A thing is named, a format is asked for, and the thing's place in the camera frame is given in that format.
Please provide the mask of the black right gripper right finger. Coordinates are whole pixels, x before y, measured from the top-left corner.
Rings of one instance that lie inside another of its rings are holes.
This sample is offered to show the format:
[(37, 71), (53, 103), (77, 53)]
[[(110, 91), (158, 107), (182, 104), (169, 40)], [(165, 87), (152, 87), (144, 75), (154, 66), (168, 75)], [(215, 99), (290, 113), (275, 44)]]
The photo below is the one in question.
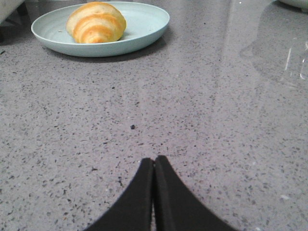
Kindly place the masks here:
[(233, 231), (181, 181), (166, 156), (155, 159), (154, 212), (158, 231)]

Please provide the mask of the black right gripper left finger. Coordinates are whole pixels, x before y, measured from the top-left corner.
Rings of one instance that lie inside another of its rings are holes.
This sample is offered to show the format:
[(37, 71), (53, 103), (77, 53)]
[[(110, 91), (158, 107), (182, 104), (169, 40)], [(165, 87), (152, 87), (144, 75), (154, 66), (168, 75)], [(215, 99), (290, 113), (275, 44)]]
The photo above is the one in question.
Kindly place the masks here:
[(152, 186), (154, 162), (150, 158), (140, 166), (117, 201), (88, 231), (149, 231), (152, 219)]

